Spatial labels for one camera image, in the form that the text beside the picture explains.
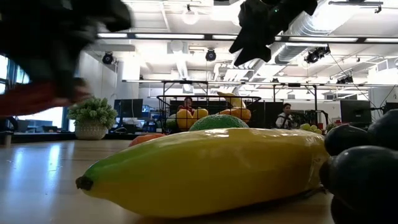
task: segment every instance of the computer monitor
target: computer monitor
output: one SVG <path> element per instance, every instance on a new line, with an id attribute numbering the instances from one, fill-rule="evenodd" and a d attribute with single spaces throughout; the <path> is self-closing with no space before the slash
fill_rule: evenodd
<path id="1" fill-rule="evenodd" d="M 389 103 L 387 102 L 386 105 L 384 105 L 384 110 L 383 113 L 387 113 L 390 110 L 398 109 L 398 103 Z"/>
<path id="2" fill-rule="evenodd" d="M 371 123 L 371 104 L 365 100 L 341 100 L 341 122 Z"/>
<path id="3" fill-rule="evenodd" d="M 143 99 L 115 100 L 113 108 L 118 118 L 141 118 Z"/>

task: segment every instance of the wooden table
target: wooden table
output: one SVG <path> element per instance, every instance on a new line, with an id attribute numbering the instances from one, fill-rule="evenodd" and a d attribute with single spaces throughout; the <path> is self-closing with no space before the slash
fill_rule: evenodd
<path id="1" fill-rule="evenodd" d="M 126 148 L 129 141 L 68 141 L 13 145 L 0 149 L 1 224 L 333 224 L 330 195 L 316 194 L 272 208 L 236 210 L 184 220 L 144 218 L 90 198 L 75 179 L 95 161 Z"/>

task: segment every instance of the green melon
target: green melon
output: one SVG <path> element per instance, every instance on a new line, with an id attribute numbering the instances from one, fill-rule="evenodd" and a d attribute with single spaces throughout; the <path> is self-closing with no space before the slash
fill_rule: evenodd
<path id="1" fill-rule="evenodd" d="M 199 131 L 215 128 L 248 128 L 241 119 L 228 114 L 214 114 L 199 119 L 189 131 Z"/>
<path id="2" fill-rule="evenodd" d="M 169 116 L 169 118 L 167 118 L 166 120 L 166 127 L 168 129 L 176 129 L 177 126 L 177 119 L 176 119 L 176 115 L 172 114 Z"/>

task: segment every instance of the wall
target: wall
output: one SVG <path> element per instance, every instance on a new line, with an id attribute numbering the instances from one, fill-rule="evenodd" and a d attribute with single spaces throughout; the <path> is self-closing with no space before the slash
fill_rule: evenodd
<path id="1" fill-rule="evenodd" d="M 117 74 L 87 52 L 80 54 L 79 77 L 86 79 L 95 97 L 116 99 Z"/>
<path id="2" fill-rule="evenodd" d="M 122 82 L 122 80 L 138 80 L 139 79 L 139 64 L 138 66 L 131 66 L 134 62 L 119 62 L 118 65 L 118 79 L 116 85 L 116 99 L 137 99 L 138 83 Z"/>
<path id="3" fill-rule="evenodd" d="M 398 69 L 390 68 L 377 72 L 375 68 L 369 71 L 369 83 L 396 85 L 398 83 Z M 372 102 L 372 107 L 384 106 L 385 102 L 398 103 L 397 100 L 398 88 L 378 87 L 369 89 L 369 99 Z M 380 118 L 382 113 L 380 111 L 372 111 L 374 119 Z"/>

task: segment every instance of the ceiling light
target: ceiling light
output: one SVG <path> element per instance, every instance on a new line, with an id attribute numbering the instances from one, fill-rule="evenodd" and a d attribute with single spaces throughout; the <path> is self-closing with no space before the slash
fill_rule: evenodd
<path id="1" fill-rule="evenodd" d="M 304 58 L 307 63 L 315 63 L 319 59 L 325 57 L 325 55 L 330 54 L 329 46 L 317 47 L 315 50 L 308 52 L 308 55 Z"/>
<path id="2" fill-rule="evenodd" d="M 231 85 L 239 85 L 239 84 L 244 84 L 244 82 L 208 82 L 209 84 L 231 84 Z"/>
<path id="3" fill-rule="evenodd" d="M 122 80 L 129 83 L 162 83 L 162 80 Z"/>
<path id="4" fill-rule="evenodd" d="M 290 37 L 290 41 L 296 42 L 356 42 L 358 38 L 354 37 Z"/>
<path id="5" fill-rule="evenodd" d="M 203 34 L 136 34 L 137 39 L 204 39 Z"/>
<path id="6" fill-rule="evenodd" d="M 234 39 L 236 39 L 236 35 L 213 35 L 213 39 L 215 39 L 215 40 L 234 40 Z"/>
<path id="7" fill-rule="evenodd" d="M 198 11 L 192 10 L 190 5 L 187 4 L 187 7 L 182 12 L 182 21 L 188 25 L 194 25 L 199 21 Z"/>
<path id="8" fill-rule="evenodd" d="M 398 43 L 398 38 L 367 38 L 365 42 L 374 43 Z"/>
<path id="9" fill-rule="evenodd" d="M 127 34 L 123 33 L 103 33 L 98 34 L 99 38 L 127 38 Z"/>
<path id="10" fill-rule="evenodd" d="M 286 43 L 288 47 L 327 47 L 328 44 L 313 44 L 313 43 Z"/>

